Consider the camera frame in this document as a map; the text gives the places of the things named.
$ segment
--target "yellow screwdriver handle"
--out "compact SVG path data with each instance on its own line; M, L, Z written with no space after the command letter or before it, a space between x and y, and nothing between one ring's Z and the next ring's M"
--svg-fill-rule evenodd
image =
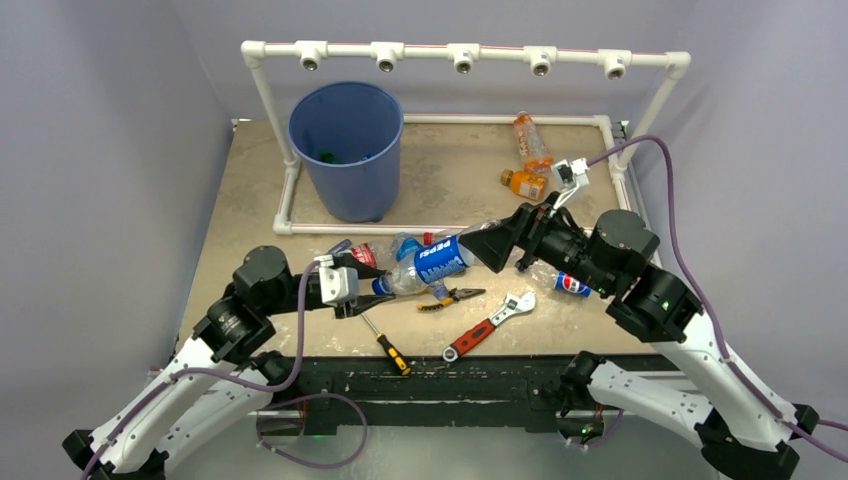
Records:
M377 334L377 342L379 342L380 345L383 346L383 351L386 352L386 355L388 355L392 360L394 360L395 365L400 371L400 374L409 375L409 372L411 372L412 369L409 368L409 364L406 363L406 359L403 358L403 354L401 354L398 349L395 348L394 345L392 345L392 342L390 342L389 339L386 338L386 335L384 333Z

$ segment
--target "red wrench handle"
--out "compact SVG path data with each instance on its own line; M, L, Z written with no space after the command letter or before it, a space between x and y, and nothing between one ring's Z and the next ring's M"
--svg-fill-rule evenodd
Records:
M471 330L462 334L452 344L459 356L463 356L470 352L472 348L480 344L486 337L495 331L495 326L488 318L478 323Z

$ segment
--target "white pvc pipe frame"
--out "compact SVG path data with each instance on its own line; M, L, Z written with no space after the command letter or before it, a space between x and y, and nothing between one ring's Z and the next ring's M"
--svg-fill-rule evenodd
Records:
M677 81L686 73L691 62L687 52L667 53L632 53L628 50L566 50L557 47L527 46L527 47L491 47L479 44L447 44L447 45L405 45L394 42L372 43L329 43L323 41L298 41L295 43L267 43L248 40L241 45L245 63L250 68L256 88L262 98L262 105L268 114L274 135L280 145L283 161L286 166L285 184L277 214L274 216L273 229L278 235L295 233L312 234L342 234L342 235L395 235L407 232L421 235L447 229L460 229L465 225L379 225L379 224L319 224L292 223L291 209L294 186L300 173L301 160L291 148L285 135L283 124L277 115L274 95L268 77L263 68L263 60L268 57L301 57L312 58L320 62L328 57L368 57L392 58L394 63L409 58L444 58L453 61L457 54L470 54L473 61L479 60L512 60L532 64L540 54L545 54L549 62L578 63L602 67L608 72L611 66L627 67L658 67L666 70L666 78L660 84L644 115L633 131L633 136L646 133L657 117L666 99L671 94ZM405 114L404 123L448 123L448 124L510 124L515 115L467 115L467 114ZM533 115L539 125L583 125L597 127L603 135L604 145L609 149L615 146L611 123L606 115L566 116L566 115ZM624 172L633 157L637 146L624 150L620 156L610 157L609 169L615 187L618 204L621 208L631 210L630 199L625 188Z

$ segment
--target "screwdriver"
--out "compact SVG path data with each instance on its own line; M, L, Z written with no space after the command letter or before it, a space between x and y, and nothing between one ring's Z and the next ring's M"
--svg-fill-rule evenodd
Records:
M377 327L374 326L373 323L371 323L371 319L368 318L368 315L362 313L360 314L360 316L363 320L365 320L365 323L367 323L368 326L371 327L371 330L374 330L374 333L377 334L377 343L382 345L383 351L386 352L386 355L388 355L389 358L395 361L395 365L397 365L398 370L400 370L400 374L409 375L409 372L411 372L412 369L409 368L409 365L406 363L406 359L403 358L403 354L401 354L398 349L395 348L394 345L392 345L392 342L390 342L389 339L386 338L385 333L382 333L380 330L377 329Z

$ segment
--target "gray wall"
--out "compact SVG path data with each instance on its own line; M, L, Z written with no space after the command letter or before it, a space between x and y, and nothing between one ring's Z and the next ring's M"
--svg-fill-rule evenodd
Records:
M172 348L229 122L170 2L0 2L0 465L69 479Z
M227 112L240 118L266 118L239 53L243 40L480 42L667 51L694 4L695 0L174 0ZM348 79L388 88L407 112L527 110L630 118L656 73L631 69L623 81L610 82L596 67L554 65L551 75L538 78L528 65L489 61L461 76L445 60L416 60L401 63L387 75L371 60L331 60L317 72L306 72L292 58L266 62L281 115L316 85Z
M692 53L692 69L655 130L674 156L681 249L730 343L787 399L842 421L846 15L840 0L698 2L675 46ZM642 150L635 164L652 225L667 239L658 154ZM848 435L817 436L848 452ZM793 443L796 478L848 475Z

